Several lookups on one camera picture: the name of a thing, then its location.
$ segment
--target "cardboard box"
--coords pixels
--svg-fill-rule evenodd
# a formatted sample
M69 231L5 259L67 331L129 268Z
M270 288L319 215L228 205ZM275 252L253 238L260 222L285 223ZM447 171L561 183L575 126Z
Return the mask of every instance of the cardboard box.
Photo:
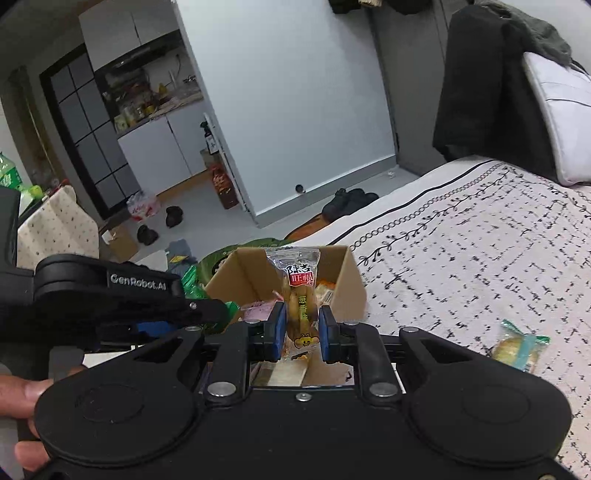
M138 251L138 244L129 234L127 228L118 225L102 234L118 262L127 262Z
M351 250L343 245L319 249L318 278L336 284L330 302L335 319L337 322L363 320L367 296ZM281 281L263 248L239 248L228 257L205 290L213 299L235 301L243 306L258 300L273 300L273 290L281 291ZM318 348L309 355L306 374L298 385L340 385L349 373L348 365L326 365Z

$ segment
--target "snack packet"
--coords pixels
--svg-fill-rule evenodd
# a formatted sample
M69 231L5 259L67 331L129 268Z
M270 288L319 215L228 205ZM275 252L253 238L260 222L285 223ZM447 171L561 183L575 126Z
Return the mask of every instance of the snack packet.
M522 372L533 373L542 351L550 344L550 337L523 333L509 320L501 322L502 340L497 343L492 357Z
M316 278L320 250L309 247L265 249L281 277L281 295L287 309L287 337L295 352L303 353L320 343L314 323L318 320Z
M248 305L242 306L242 320L260 320L266 322L275 307L277 300L270 301L256 301Z
M332 295L335 292L336 285L326 280L320 280L316 287L316 302L319 307L330 305Z

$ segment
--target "metal screw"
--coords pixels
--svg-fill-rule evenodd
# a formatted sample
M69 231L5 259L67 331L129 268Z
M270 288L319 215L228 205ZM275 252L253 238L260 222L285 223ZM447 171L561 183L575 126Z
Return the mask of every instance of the metal screw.
M312 395L310 395L309 393L306 393L306 392L300 392L295 395L295 399L297 401L310 401L310 400L312 400Z
M374 383L371 387L369 387L369 392L374 397L380 397L380 398L393 397L394 395L396 395L398 393L398 387L394 384L391 384L391 383L379 382L379 383Z
M229 397L236 393L236 385L230 382L215 382L208 386L207 391L214 397Z

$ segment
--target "bed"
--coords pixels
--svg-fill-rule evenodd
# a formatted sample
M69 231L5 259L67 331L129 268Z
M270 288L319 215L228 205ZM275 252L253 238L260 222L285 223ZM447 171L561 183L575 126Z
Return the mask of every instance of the bed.
M509 319L551 336L536 374L573 410L558 459L591 478L591 187L561 187L482 157L456 160L300 245L350 245L366 321L487 354Z

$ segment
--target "bottle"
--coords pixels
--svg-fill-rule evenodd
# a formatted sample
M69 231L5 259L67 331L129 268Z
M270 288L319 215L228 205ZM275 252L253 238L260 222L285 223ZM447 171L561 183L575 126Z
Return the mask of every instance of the bottle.
M212 182L217 196L226 210L238 205L238 197L236 197L234 185L232 185L230 177L221 165L214 166Z
M205 132L205 141L207 142L207 149L209 150L209 154L213 155L214 153L219 152L220 149L217 146L216 139L213 137L212 131L209 128L207 122L201 122L201 125L199 126L203 128L203 131Z
M17 166L7 159L2 152L0 152L0 186L14 190L20 190L22 186Z

